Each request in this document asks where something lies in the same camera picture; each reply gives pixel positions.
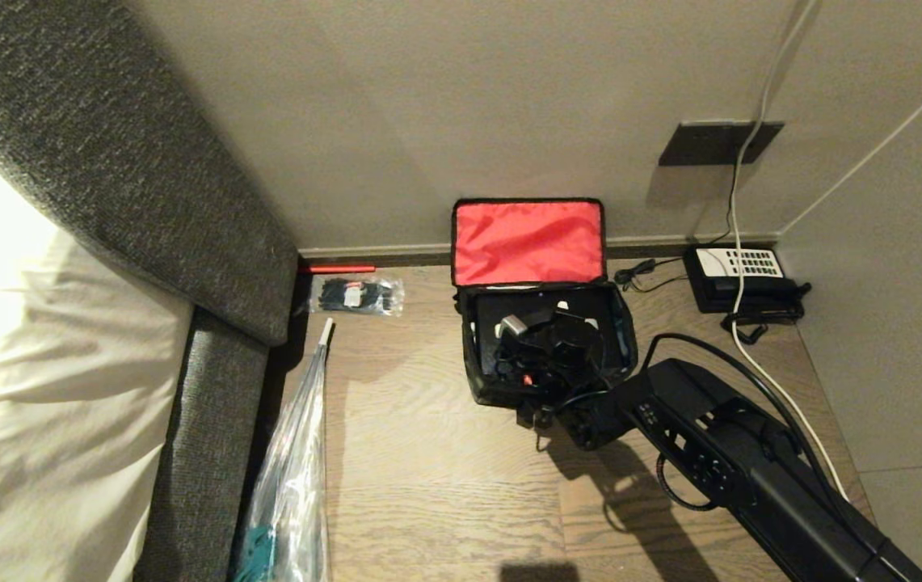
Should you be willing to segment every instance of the gray upholstered headboard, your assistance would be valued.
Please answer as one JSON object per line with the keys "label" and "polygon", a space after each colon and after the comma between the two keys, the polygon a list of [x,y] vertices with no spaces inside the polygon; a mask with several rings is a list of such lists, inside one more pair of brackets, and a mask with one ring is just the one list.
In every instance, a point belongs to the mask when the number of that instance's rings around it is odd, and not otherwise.
{"label": "gray upholstered headboard", "polygon": [[81,243],[286,339],[295,247],[117,0],[0,0],[0,173]]}

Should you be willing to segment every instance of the plastic bag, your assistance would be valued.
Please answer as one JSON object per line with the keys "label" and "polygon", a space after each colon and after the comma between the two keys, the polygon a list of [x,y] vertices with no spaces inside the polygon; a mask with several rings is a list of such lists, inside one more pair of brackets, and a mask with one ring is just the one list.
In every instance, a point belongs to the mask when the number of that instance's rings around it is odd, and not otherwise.
{"label": "plastic bag", "polygon": [[235,582],[327,582],[324,371],[332,321],[267,447]]}
{"label": "plastic bag", "polygon": [[382,276],[314,276],[309,312],[402,314],[402,281]]}

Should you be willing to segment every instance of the pillow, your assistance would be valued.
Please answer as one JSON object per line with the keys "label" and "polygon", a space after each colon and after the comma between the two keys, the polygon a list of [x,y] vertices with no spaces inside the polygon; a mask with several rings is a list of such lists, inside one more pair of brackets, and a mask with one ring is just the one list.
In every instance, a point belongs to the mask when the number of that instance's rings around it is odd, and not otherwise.
{"label": "pillow", "polygon": [[191,313],[0,178],[0,580],[131,580]]}

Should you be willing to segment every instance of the wall outlet plate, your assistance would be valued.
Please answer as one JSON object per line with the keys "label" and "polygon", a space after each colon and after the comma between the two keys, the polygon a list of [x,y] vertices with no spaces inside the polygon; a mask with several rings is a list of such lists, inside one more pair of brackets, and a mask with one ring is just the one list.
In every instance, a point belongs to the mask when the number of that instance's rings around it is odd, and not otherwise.
{"label": "wall outlet plate", "polygon": [[[658,166],[733,166],[753,125],[751,121],[680,123],[658,158]],[[764,122],[745,150],[742,162],[758,159],[783,126],[781,121]]]}

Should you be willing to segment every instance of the open camera bag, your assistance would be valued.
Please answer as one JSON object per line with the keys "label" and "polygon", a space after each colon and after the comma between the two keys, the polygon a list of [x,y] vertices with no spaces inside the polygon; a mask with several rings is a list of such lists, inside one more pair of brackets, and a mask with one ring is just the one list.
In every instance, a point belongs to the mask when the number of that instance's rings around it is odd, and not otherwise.
{"label": "open camera bag", "polygon": [[604,206],[590,198],[468,199],[453,206],[451,279],[464,321],[464,361],[475,402],[517,408],[528,394],[497,368],[497,325],[515,314],[545,321],[559,306],[592,318],[601,376],[637,365],[634,321],[604,264]]}

